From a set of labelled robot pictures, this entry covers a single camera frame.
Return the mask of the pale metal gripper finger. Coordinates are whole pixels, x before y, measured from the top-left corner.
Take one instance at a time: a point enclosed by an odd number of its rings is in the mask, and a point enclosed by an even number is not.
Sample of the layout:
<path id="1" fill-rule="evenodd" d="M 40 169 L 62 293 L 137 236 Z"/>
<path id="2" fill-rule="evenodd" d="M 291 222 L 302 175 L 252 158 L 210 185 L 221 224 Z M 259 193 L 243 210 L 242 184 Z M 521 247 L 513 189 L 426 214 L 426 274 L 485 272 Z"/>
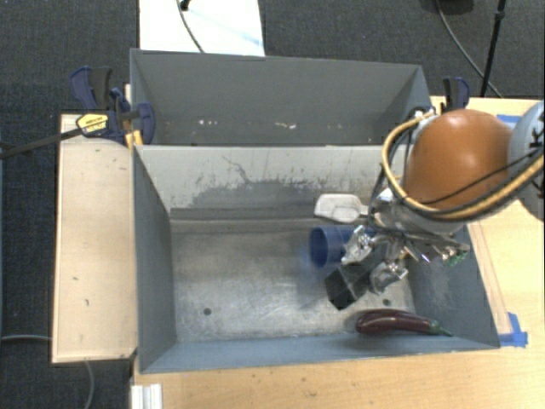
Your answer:
<path id="1" fill-rule="evenodd" d="M 361 263 L 374 249 L 375 232 L 364 225 L 358 225 L 352 232 L 350 238 L 344 244 L 342 265 Z"/>
<path id="2" fill-rule="evenodd" d="M 396 262 L 381 262 L 374 267 L 351 265 L 348 269 L 353 273 L 352 291 L 356 297 L 362 297 L 368 292 L 380 295 L 388 286 L 408 275 L 407 267 Z"/>

